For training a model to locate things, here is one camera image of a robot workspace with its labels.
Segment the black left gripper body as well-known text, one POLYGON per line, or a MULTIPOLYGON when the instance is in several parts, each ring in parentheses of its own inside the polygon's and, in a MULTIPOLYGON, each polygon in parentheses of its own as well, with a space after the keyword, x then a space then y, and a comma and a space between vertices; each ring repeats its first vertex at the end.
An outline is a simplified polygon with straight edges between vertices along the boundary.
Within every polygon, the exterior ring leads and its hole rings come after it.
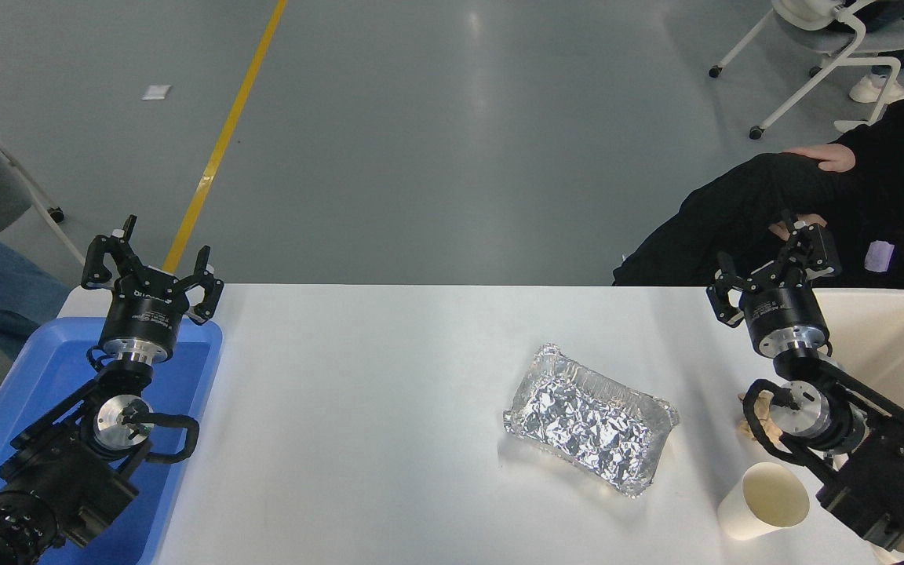
POLYGON ((176 344, 180 322, 189 308, 186 293, 166 293, 171 275, 148 272, 148 285, 133 273, 116 279, 108 317, 101 333, 101 347, 119 340, 151 342, 161 348, 176 344))

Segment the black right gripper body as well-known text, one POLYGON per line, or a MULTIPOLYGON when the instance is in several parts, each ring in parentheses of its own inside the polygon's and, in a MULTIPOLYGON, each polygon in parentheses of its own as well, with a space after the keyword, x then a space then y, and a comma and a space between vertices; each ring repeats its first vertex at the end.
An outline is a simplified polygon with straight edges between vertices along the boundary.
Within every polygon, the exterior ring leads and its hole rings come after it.
POLYGON ((753 350, 786 352, 818 350, 829 332, 814 291, 808 285, 772 287, 742 295, 742 314, 753 350))

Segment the left hand of person beside bin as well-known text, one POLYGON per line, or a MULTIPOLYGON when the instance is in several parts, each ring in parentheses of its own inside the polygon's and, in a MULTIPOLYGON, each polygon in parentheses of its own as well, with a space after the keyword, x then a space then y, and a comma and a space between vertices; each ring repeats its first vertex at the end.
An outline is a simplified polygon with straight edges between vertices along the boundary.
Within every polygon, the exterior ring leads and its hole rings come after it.
POLYGON ((797 223, 803 223, 804 225, 821 225, 822 228, 825 228, 828 225, 826 219, 817 213, 801 213, 790 216, 786 221, 779 221, 776 223, 771 223, 768 226, 768 230, 772 235, 778 236, 782 241, 786 241, 792 235, 794 226, 797 223))

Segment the right hand of person beside bin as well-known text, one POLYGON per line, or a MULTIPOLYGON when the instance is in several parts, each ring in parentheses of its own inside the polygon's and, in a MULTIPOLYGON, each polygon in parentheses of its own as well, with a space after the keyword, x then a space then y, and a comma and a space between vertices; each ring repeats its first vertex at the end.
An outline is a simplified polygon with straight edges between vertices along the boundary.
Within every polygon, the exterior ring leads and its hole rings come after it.
POLYGON ((782 153, 813 159, 818 168, 826 172, 846 173, 856 167, 856 154, 844 144, 810 144, 785 149, 782 153))

